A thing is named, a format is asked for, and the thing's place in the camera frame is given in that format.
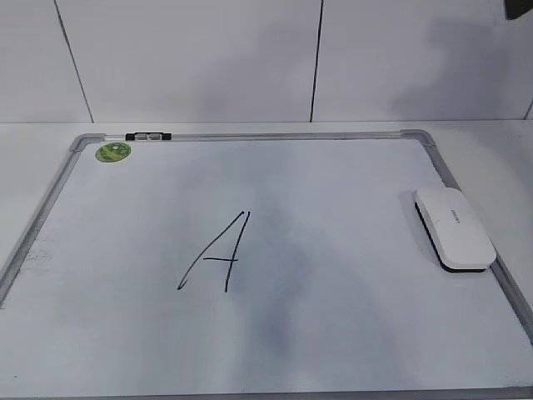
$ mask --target tile grout line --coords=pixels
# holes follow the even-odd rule
[[[63,37],[65,38],[65,42],[67,43],[68,52],[70,53],[70,58],[72,59],[74,70],[76,71],[77,81],[79,82],[80,88],[82,89],[83,100],[85,100],[85,105],[87,107],[87,110],[89,111],[89,117],[91,118],[91,123],[94,123],[94,119],[92,118],[91,108],[89,107],[89,102],[87,101],[87,95],[85,94],[85,89],[83,88],[83,85],[82,85],[82,79],[80,78],[80,72],[77,70],[76,60],[74,60],[74,55],[72,54],[72,48],[70,46],[70,42],[68,41],[67,31],[65,30],[65,25],[63,24],[61,13],[59,12],[59,6],[57,5],[57,0],[53,0],[53,4],[54,6],[56,6],[56,13],[57,13],[57,19],[59,20],[59,26],[61,27],[61,30],[63,32]]]
[[[315,74],[313,76],[313,91],[311,95],[311,115],[309,122],[313,122],[313,112],[315,111],[315,92],[316,92],[316,77],[318,75],[318,52],[320,51],[320,39],[322,35],[322,14],[324,11],[324,0],[320,2],[320,17],[318,18],[318,33],[316,35],[316,52],[315,52]]]

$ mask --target silver frame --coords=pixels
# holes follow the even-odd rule
[[[68,180],[74,165],[83,149],[89,143],[107,141],[124,141],[126,135],[85,134],[77,137],[72,143],[67,158],[54,178],[52,185],[47,190],[44,198],[33,214],[32,220],[24,231],[21,239],[15,246],[15,250],[7,259],[6,264],[0,270],[0,306],[6,298],[10,287],[20,270],[24,259],[30,251],[35,238],[42,225],[47,219],[50,210],[56,202],[65,182]],[[172,142],[222,142],[222,141],[249,141],[249,140],[354,140],[354,139],[415,139],[426,149],[433,166],[441,175],[442,181],[449,188],[460,189],[446,163],[439,153],[436,143],[431,135],[422,130],[408,129],[399,132],[332,132],[332,133],[262,133],[262,134],[188,134],[172,135]],[[496,280],[501,290],[506,295],[522,327],[526,331],[533,345],[533,312],[528,302],[518,288],[509,269],[496,250],[496,260],[491,265]],[[79,397],[58,397],[62,400]],[[407,391],[379,391],[379,392],[306,392],[306,393],[246,393],[246,394],[217,394],[217,395],[175,395],[175,396],[118,396],[118,397],[84,397],[85,399],[136,399],[136,400],[230,400],[230,399],[253,399],[253,400],[344,400],[344,399],[512,399],[533,398],[533,387],[498,387],[498,388],[472,388],[472,389],[436,389],[436,390],[407,390]]]

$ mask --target dark object in corner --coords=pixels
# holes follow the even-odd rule
[[[507,19],[517,19],[533,9],[533,0],[506,0]]]

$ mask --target black marker writing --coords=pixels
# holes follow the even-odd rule
[[[235,243],[235,248],[233,249],[232,260],[230,262],[230,267],[227,269],[226,286],[224,287],[224,292],[225,293],[227,293],[227,285],[230,282],[230,275],[232,275],[233,261],[235,260],[235,254],[237,253],[237,248],[239,247],[239,243],[241,242],[242,233],[244,233],[244,228],[246,227],[246,225],[248,223],[248,218],[249,217],[250,217],[250,212],[248,212],[247,219],[245,219],[244,223],[242,224],[241,233],[239,233],[239,238],[237,239],[237,243]]]
[[[194,259],[194,261],[192,262],[191,266],[187,269],[187,272],[185,272],[185,275],[183,275],[183,278],[182,278],[182,280],[180,281],[180,284],[177,285],[177,290],[182,290],[182,289],[183,289],[183,287],[184,287],[185,284],[187,283],[187,280],[186,280],[187,275],[188,275],[189,272],[192,270],[192,268],[193,268],[194,265],[197,263],[197,261],[198,261],[198,260],[203,256],[203,254],[207,251],[207,249],[210,248],[210,247],[213,245],[214,242],[216,242],[218,239],[220,239],[220,237],[221,237],[224,233],[226,233],[227,230],[228,230],[229,228],[231,228],[232,225],[233,225],[234,223],[236,223],[237,220],[238,220],[240,217],[242,217],[242,215],[244,215],[244,211],[241,211],[241,212],[239,213],[239,215],[237,215],[237,216],[235,217],[235,219],[232,221],[232,223],[230,223],[230,224],[229,224],[229,225],[228,225],[228,226],[227,226],[222,232],[220,232],[220,233],[218,234],[218,236],[215,237],[215,238],[214,238],[214,239],[213,239],[213,240],[212,240],[212,241],[206,246],[206,248],[204,248],[204,249],[202,250],[202,252],[201,252],[200,254],[198,254],[198,257],[196,257],[196,258]]]

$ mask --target white eraser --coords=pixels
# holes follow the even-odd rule
[[[416,191],[415,203],[446,269],[479,272],[496,260],[489,235],[462,192],[423,188]]]

